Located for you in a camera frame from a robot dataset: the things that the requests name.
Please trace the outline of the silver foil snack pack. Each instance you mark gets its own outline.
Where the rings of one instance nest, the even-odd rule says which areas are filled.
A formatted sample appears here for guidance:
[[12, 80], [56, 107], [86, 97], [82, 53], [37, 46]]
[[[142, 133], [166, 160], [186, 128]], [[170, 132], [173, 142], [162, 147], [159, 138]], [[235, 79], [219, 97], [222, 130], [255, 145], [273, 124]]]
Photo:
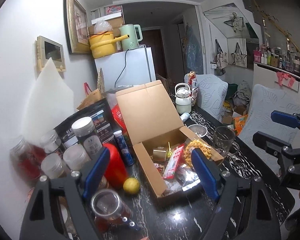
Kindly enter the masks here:
[[200, 184], [198, 174], [188, 165], [181, 165], [175, 172], [177, 181], [181, 184], [181, 189], [185, 192]]

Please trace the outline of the yellow pot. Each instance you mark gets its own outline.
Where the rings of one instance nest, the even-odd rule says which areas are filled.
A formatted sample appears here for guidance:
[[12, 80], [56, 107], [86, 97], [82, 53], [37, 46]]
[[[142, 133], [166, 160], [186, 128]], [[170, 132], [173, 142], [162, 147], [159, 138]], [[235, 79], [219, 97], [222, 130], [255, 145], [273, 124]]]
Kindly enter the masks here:
[[128, 34], [114, 37], [112, 31], [89, 35], [90, 50], [94, 59], [117, 53], [117, 42], [130, 38]]

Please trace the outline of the steel bowl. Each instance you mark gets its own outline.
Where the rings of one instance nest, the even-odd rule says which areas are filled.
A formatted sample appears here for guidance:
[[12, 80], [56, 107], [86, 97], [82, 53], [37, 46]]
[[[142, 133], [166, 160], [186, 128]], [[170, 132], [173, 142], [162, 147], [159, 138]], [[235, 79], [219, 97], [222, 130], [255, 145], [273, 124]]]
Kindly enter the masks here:
[[203, 138], [207, 135], [207, 128], [203, 125], [192, 124], [188, 126], [188, 129], [190, 129], [194, 134], [196, 134], [200, 138]]

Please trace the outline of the green electric kettle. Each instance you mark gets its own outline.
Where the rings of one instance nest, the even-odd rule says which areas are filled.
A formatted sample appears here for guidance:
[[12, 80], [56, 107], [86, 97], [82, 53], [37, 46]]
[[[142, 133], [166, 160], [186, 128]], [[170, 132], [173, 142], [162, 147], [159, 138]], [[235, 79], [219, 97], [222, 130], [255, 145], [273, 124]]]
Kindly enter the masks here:
[[119, 27], [121, 36], [128, 35], [128, 38], [122, 40], [123, 51], [138, 49], [139, 42], [142, 41], [143, 35], [139, 24], [125, 24]]

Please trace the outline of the woven rattan fan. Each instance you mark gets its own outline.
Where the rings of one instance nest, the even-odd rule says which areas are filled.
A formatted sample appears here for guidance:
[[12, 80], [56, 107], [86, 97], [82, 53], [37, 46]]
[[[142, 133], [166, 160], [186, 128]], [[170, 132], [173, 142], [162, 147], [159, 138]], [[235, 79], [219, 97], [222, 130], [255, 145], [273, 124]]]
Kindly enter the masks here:
[[104, 87], [104, 77], [102, 68], [97, 70], [97, 89], [104, 94], [105, 93], [105, 87]]

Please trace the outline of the grey leaf pattern cushion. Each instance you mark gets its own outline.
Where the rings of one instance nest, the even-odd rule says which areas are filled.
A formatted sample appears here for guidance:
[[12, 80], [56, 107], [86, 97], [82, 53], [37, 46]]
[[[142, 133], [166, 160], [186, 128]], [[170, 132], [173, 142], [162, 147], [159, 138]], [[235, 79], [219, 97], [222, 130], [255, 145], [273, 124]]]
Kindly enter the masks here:
[[197, 75], [197, 106], [221, 121], [228, 83], [213, 74]]

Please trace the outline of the white lid jar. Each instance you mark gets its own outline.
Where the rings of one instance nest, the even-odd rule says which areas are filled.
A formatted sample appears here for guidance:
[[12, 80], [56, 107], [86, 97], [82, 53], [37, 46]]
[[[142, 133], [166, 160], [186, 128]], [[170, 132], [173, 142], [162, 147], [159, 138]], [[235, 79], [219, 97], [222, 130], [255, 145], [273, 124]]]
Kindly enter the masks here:
[[97, 135], [92, 118], [86, 116], [76, 120], [71, 125], [71, 129], [89, 157], [94, 159], [103, 145]]

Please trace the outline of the red snack packet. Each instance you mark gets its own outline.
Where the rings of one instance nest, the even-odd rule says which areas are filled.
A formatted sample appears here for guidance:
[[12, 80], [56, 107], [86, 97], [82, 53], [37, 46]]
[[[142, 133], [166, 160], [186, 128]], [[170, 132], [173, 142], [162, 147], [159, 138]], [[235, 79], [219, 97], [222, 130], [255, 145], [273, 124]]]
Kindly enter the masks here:
[[179, 160], [183, 155], [185, 144], [177, 146], [166, 165], [166, 169], [162, 175], [164, 180], [169, 180], [174, 178], [174, 174], [178, 168]]

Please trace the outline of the small blue bottle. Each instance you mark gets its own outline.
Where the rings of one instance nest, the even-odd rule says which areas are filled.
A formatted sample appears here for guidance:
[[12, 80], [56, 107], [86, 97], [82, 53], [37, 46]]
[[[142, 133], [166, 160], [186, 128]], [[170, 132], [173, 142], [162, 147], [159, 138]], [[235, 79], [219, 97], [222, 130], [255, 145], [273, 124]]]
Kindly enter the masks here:
[[135, 230], [135, 231], [139, 231], [140, 227], [138, 226], [138, 224], [136, 224], [133, 220], [131, 220], [128, 217], [121, 217], [122, 222], [126, 225], [128, 225], [131, 229]]

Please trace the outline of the blue tablet tube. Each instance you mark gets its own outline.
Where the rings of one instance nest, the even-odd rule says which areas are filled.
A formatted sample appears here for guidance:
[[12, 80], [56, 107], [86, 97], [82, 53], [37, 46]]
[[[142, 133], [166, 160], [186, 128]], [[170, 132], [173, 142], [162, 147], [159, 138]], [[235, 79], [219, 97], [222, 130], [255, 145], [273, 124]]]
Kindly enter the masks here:
[[127, 143], [125, 141], [125, 138], [122, 134], [122, 131], [121, 130], [118, 130], [118, 131], [115, 131], [114, 132], [114, 137], [116, 139], [116, 142], [120, 148], [120, 151], [122, 153], [122, 156], [126, 162], [126, 164], [128, 166], [132, 166], [134, 164], [134, 160], [133, 160], [133, 157], [129, 151], [129, 148], [127, 146]]

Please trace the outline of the yellow lollipop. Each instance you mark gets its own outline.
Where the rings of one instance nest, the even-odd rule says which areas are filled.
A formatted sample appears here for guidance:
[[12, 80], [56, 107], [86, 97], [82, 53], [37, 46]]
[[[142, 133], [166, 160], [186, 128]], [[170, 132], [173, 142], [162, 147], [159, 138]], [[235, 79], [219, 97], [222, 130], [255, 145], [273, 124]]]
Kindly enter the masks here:
[[168, 142], [168, 148], [167, 148], [167, 157], [170, 158], [172, 153], [171, 153], [171, 146], [170, 146], [170, 142]]

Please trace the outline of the orange snack bag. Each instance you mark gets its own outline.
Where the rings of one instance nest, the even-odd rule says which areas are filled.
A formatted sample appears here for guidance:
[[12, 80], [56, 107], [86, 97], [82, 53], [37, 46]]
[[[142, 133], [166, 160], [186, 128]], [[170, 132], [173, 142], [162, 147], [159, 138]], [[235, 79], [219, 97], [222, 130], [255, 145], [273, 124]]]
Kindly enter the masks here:
[[248, 115], [242, 115], [242, 116], [233, 118], [234, 132], [237, 136], [241, 133], [243, 127], [245, 126], [247, 118], [248, 118]]

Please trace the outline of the gold Dove chocolate box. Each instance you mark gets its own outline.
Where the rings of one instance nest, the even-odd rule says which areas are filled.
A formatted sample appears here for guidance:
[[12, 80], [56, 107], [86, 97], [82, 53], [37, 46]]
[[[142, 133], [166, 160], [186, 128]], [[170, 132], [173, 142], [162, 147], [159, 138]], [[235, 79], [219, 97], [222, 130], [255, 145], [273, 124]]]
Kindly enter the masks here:
[[165, 162], [167, 155], [167, 148], [165, 147], [157, 147], [153, 150], [152, 158], [157, 162]]

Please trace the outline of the plastic cup of tea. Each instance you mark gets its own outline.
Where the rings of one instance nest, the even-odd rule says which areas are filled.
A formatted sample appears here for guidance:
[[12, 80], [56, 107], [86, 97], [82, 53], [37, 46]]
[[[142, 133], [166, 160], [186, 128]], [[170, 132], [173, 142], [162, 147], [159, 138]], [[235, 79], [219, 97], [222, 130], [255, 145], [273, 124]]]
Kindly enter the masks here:
[[121, 217], [132, 220], [131, 209], [117, 192], [110, 189], [97, 191], [91, 198], [90, 207], [96, 217], [95, 224], [101, 233], [106, 232], [110, 224], [123, 225]]

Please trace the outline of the white thermos jug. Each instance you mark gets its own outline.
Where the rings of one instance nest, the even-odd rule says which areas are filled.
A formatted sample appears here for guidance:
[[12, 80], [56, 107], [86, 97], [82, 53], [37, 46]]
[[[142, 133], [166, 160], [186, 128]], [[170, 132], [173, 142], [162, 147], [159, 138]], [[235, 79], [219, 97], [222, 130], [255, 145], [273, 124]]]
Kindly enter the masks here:
[[182, 115], [191, 112], [191, 91], [186, 83], [178, 83], [175, 85], [175, 105], [177, 112]]

